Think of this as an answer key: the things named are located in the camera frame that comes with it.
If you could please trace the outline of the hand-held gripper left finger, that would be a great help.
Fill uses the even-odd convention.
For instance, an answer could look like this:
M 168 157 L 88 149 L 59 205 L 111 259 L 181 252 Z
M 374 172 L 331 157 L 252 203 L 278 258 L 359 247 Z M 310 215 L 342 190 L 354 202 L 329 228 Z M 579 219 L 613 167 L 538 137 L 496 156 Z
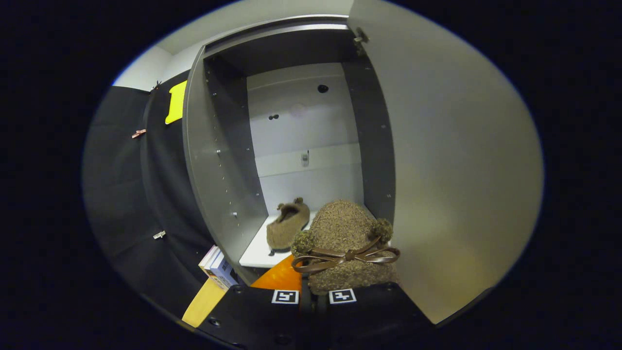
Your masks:
M 236 284 L 212 299 L 196 321 L 202 336 L 234 350 L 303 350 L 312 297 L 289 255 L 251 286 Z

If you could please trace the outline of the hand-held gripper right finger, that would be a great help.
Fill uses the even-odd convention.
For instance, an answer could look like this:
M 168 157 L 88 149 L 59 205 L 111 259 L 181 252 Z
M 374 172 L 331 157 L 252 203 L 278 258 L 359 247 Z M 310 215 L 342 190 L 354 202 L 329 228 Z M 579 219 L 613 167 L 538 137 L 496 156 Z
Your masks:
M 318 350 L 388 350 L 434 325 L 397 283 L 331 290 L 316 312 Z

